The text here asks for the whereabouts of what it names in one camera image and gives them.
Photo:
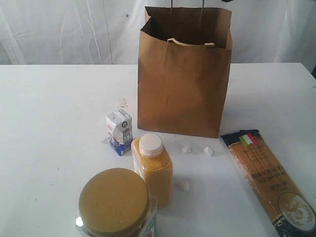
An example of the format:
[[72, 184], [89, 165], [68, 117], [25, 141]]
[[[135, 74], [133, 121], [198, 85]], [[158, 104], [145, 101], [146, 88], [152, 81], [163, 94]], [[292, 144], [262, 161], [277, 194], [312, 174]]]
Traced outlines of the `white paper ball lower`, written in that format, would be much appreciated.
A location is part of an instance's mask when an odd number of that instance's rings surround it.
[[179, 186], [183, 191], [188, 191], [190, 189], [190, 183], [188, 181], [182, 181]]

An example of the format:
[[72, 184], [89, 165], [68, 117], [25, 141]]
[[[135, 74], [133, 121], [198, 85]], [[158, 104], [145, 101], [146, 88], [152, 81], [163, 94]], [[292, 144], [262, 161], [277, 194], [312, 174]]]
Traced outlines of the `brown paper bag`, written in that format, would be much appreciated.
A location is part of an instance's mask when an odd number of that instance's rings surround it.
[[217, 138], [227, 94], [231, 11], [145, 8], [138, 55], [139, 129]]

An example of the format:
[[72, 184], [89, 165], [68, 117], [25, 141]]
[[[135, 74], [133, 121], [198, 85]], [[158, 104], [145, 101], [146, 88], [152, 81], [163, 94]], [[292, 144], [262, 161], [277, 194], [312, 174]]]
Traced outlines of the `white paper ball right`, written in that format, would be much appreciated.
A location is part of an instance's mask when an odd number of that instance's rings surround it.
[[206, 154], [206, 155], [208, 155], [208, 156], [213, 156], [213, 154], [214, 154], [214, 151], [210, 148], [210, 147], [205, 147], [204, 149], [203, 149], [203, 152]]

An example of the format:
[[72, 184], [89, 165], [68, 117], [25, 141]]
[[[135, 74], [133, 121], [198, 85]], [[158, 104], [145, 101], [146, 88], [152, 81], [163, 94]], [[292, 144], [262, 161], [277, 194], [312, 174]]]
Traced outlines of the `white paper ball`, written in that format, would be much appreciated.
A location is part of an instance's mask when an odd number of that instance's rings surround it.
[[203, 149], [203, 152], [206, 154], [206, 155], [208, 155], [208, 156], [213, 156], [213, 154], [214, 154], [214, 151], [210, 148], [210, 147], [205, 147], [204, 149]]
[[183, 191], [188, 191], [190, 189], [190, 183], [188, 181], [182, 181], [179, 186]]
[[184, 147], [182, 148], [182, 152], [183, 152], [184, 154], [191, 154], [191, 153], [192, 153], [192, 148], [191, 148], [190, 146], [184, 146]]

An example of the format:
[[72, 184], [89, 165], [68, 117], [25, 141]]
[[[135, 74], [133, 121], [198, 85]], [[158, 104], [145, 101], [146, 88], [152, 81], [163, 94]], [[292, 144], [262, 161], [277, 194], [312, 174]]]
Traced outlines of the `white curtain backdrop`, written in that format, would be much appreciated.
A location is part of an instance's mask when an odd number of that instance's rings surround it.
[[313, 0], [3, 0], [2, 64], [136, 64], [145, 7], [232, 12], [233, 63], [316, 64]]

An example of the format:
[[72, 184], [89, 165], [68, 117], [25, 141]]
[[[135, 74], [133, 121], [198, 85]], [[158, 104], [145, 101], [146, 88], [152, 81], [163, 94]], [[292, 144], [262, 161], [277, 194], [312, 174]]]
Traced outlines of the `white paper ball upper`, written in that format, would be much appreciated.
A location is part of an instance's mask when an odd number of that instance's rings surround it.
[[184, 146], [184, 147], [182, 148], [182, 152], [183, 152], [184, 154], [191, 154], [191, 153], [192, 153], [192, 148], [191, 148], [190, 146]]

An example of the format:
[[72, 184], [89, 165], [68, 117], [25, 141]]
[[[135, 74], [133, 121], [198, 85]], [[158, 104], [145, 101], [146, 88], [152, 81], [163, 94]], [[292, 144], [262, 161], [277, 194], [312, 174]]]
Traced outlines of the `yellow millet bottle white cap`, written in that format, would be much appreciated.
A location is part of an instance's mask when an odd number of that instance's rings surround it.
[[160, 136], [148, 133], [131, 143], [134, 171], [145, 181], [148, 192], [154, 195], [158, 208], [171, 203], [173, 163]]

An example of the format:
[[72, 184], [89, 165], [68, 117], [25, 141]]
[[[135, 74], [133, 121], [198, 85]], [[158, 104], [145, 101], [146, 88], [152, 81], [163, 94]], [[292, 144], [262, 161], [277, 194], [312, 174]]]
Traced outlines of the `small white milk carton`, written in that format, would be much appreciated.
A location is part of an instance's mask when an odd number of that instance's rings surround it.
[[132, 117], [123, 109], [106, 115], [106, 126], [110, 146], [119, 156], [131, 150]]

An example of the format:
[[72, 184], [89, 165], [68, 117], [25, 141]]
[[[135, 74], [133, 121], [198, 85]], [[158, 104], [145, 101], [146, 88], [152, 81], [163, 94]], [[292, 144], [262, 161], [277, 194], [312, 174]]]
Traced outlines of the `spaghetti packet with Italian flag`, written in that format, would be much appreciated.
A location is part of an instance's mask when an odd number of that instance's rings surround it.
[[316, 212], [257, 129], [221, 137], [281, 237], [314, 237]]

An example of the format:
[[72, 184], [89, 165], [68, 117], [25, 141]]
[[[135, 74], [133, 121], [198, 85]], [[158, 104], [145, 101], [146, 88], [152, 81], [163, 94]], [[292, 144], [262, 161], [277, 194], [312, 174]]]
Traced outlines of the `clear jar with gold lid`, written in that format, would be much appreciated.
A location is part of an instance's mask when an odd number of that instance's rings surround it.
[[75, 227], [83, 237], [156, 237], [157, 208], [137, 173], [107, 169], [82, 189]]

